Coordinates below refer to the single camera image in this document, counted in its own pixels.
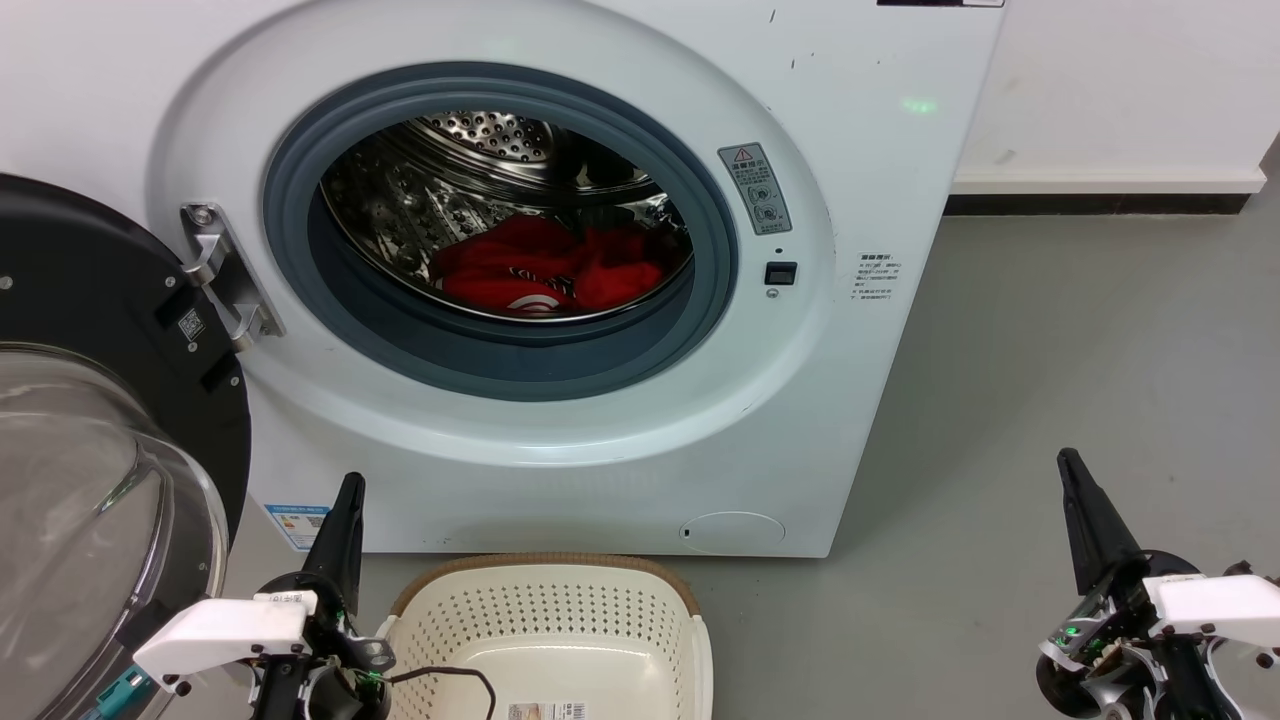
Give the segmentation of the white and black baseboard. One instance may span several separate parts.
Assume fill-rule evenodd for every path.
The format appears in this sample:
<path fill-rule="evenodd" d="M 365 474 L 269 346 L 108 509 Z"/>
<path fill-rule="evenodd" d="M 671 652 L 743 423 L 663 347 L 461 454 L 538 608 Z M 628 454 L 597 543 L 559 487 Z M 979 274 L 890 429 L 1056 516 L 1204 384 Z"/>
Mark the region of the white and black baseboard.
<path fill-rule="evenodd" d="M 1261 168 L 1167 173 L 956 174 L 946 217 L 1235 217 Z"/>

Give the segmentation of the stainless steel washing machine drum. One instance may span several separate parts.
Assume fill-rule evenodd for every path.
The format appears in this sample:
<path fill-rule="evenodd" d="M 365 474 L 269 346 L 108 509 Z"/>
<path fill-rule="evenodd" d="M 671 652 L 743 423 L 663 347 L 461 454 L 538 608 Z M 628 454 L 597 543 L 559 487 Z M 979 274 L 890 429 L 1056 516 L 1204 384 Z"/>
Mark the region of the stainless steel washing machine drum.
<path fill-rule="evenodd" d="M 695 264 L 680 210 L 641 167 L 575 131 L 508 111 L 447 110 L 380 129 L 329 165 L 320 191 L 369 265 L 429 304 L 494 322 L 566 325 L 636 311 L 673 293 Z M 517 316 L 433 288 L 438 251 L 518 214 L 571 231 L 634 222 L 666 237 L 677 266 L 658 288 L 600 313 Z"/>

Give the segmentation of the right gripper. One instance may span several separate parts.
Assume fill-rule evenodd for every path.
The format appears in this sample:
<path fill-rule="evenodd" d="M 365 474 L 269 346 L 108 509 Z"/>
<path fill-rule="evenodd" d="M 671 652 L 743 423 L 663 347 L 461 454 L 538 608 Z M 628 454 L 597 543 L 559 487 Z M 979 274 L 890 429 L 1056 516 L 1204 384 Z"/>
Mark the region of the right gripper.
<path fill-rule="evenodd" d="M 1041 694 L 1074 720 L 1245 720 L 1213 669 L 1213 652 L 1226 643 L 1215 625 L 1180 632 L 1156 609 L 1158 584 L 1204 574 L 1171 553 L 1139 555 L 1078 450 L 1061 448 L 1057 469 L 1083 597 L 1039 646 Z"/>

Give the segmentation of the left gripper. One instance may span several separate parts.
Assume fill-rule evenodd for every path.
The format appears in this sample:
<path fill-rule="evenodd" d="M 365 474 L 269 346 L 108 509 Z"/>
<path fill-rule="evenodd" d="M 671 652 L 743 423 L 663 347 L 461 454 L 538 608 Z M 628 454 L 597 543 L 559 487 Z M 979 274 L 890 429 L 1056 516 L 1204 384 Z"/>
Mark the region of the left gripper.
<path fill-rule="evenodd" d="M 315 610 L 303 619 L 298 641 L 283 651 L 251 653 L 251 720 L 387 720 L 390 692 L 385 676 L 397 665 L 384 637 L 361 635 L 358 610 L 364 556 L 366 480 L 344 475 L 323 520 L 303 571 L 269 582 L 269 596 L 312 593 Z"/>

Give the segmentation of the grey rubber door gasket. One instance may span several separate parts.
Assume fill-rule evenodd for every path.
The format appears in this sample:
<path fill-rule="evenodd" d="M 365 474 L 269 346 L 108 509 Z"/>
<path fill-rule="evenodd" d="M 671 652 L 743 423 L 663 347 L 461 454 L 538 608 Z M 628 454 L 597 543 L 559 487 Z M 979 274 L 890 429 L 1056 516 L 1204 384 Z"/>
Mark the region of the grey rubber door gasket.
<path fill-rule="evenodd" d="M 364 137 L 449 105 L 531 111 L 654 170 L 690 227 L 692 269 L 643 307 L 550 327 L 471 316 L 381 278 L 319 206 L 323 173 Z M 502 401 L 588 398 L 673 366 L 716 328 L 739 269 L 730 205 L 712 173 L 662 123 L 576 79 L 484 61 L 385 70 L 314 105 L 268 167 L 262 223 L 291 291 L 343 343 L 411 380 Z"/>

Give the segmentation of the blue white energy label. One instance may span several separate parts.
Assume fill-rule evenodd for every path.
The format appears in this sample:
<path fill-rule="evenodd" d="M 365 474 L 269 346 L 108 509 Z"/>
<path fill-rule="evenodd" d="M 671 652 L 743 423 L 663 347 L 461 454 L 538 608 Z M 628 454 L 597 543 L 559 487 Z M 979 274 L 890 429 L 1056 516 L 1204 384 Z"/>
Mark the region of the blue white energy label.
<path fill-rule="evenodd" d="M 329 506 L 279 505 L 264 506 L 275 527 L 298 552 L 308 552 L 317 538 Z"/>

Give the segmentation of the red clothing with white print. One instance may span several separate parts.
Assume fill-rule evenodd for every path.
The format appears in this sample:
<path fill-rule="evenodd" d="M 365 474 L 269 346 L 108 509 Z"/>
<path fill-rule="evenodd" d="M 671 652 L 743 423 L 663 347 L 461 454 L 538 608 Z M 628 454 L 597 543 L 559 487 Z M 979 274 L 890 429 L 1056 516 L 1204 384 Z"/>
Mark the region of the red clothing with white print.
<path fill-rule="evenodd" d="M 658 288 L 677 264 L 637 223 L 571 231 L 518 214 L 438 251 L 431 286 L 471 307 L 517 316 L 600 313 Z"/>

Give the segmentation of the small text sticker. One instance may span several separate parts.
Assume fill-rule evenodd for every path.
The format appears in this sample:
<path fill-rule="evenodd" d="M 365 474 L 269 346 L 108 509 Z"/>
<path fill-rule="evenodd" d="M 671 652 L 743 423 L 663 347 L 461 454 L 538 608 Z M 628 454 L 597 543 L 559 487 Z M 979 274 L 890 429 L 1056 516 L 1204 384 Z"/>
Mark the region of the small text sticker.
<path fill-rule="evenodd" d="M 861 251 L 856 254 L 851 299 L 855 301 L 884 301 L 893 297 L 902 274 L 902 264 L 890 252 Z"/>

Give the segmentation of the black washer door, glass bowl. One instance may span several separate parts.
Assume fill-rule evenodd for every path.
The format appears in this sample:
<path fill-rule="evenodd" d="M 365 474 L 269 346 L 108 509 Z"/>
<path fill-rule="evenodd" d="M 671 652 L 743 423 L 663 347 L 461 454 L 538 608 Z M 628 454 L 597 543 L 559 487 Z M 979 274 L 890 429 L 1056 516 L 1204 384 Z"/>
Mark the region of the black washer door, glass bowl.
<path fill-rule="evenodd" d="M 0 720 L 81 720 L 220 591 L 250 450 L 241 364 L 177 255 L 0 174 Z"/>

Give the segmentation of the white front-load washing machine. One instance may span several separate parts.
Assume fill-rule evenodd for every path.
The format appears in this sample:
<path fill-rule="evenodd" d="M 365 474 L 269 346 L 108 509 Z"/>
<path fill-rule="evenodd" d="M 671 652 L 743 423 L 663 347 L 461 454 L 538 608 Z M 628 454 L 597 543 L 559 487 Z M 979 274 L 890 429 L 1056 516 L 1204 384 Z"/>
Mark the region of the white front-load washing machine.
<path fill-rule="evenodd" d="M 708 512 L 783 524 L 771 556 L 833 543 L 1007 0 L 0 0 L 0 174 L 129 218 L 191 260 L 179 210 L 215 202 L 285 328 L 237 357 L 244 505 L 329 506 L 367 482 L 374 553 L 695 553 Z M 712 333 L 588 398 L 481 398 L 355 351 L 294 296 L 262 184 L 337 90 L 444 61 L 614 95 L 712 173 L 739 237 Z M 794 228 L 756 236 L 717 151 L 760 143 Z M 902 264 L 851 299 L 856 254 Z M 794 286 L 765 264 L 799 265 Z"/>

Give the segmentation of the round drain filter cover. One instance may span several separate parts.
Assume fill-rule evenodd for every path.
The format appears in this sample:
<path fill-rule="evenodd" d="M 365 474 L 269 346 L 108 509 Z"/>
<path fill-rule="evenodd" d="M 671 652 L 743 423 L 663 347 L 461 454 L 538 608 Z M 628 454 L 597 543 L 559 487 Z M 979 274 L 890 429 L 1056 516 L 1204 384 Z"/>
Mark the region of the round drain filter cover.
<path fill-rule="evenodd" d="M 746 511 L 708 512 L 690 519 L 678 532 L 686 548 L 717 556 L 771 556 L 785 537 L 783 524 Z"/>

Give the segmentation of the cream perforated laundry basket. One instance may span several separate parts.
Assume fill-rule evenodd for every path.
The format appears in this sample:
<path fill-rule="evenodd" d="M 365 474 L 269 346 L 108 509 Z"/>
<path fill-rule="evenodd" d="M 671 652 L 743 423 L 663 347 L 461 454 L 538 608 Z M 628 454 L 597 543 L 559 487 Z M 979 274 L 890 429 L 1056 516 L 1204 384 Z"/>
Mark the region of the cream perforated laundry basket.
<path fill-rule="evenodd" d="M 512 703 L 585 702 L 588 720 L 713 720 L 710 637 L 668 568 L 603 553 L 442 564 L 390 606 L 387 720 L 506 720 Z"/>

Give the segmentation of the silver metal door hinge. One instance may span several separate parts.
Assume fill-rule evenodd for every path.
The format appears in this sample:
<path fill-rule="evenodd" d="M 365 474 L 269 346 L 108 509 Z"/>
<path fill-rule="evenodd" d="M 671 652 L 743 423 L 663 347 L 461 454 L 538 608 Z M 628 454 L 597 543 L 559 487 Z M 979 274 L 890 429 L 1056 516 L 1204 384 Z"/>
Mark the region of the silver metal door hinge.
<path fill-rule="evenodd" d="M 243 352 L 262 338 L 285 337 L 223 209 L 215 202 L 187 202 L 179 218 L 191 254 L 184 274 L 218 309 L 233 350 Z"/>

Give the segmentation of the grey warning sticker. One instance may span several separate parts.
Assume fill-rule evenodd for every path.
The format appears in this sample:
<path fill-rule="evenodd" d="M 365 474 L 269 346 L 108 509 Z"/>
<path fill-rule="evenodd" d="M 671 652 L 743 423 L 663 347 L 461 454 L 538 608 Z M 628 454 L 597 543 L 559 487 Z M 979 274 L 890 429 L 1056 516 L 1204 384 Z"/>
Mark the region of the grey warning sticker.
<path fill-rule="evenodd" d="M 739 143 L 717 151 L 746 209 L 756 236 L 790 232 L 792 219 L 774 169 L 760 143 Z"/>

